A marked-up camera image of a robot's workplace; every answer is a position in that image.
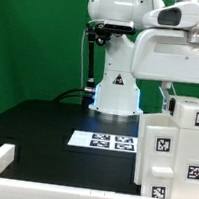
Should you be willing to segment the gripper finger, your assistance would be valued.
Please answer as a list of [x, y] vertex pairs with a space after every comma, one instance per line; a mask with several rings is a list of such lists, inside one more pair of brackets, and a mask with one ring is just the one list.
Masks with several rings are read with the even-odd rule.
[[174, 99], [174, 94], [171, 95], [169, 90], [174, 90], [174, 86], [172, 82], [162, 81], [161, 86], [159, 87], [159, 91], [161, 92], [162, 96], [162, 112], [169, 113], [173, 115], [175, 110], [176, 101]]

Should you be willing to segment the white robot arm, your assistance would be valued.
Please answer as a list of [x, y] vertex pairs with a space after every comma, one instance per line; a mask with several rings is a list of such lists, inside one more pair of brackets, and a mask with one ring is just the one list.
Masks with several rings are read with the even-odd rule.
[[138, 79], [199, 83], [199, 0], [89, 0], [87, 9], [89, 45], [106, 48], [92, 111], [141, 114]]

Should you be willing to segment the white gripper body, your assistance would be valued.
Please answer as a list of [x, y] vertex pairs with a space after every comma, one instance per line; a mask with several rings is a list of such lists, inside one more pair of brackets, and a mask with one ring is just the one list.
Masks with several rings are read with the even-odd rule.
[[185, 31], [147, 29], [134, 44], [130, 72], [136, 79], [199, 83], [199, 44]]

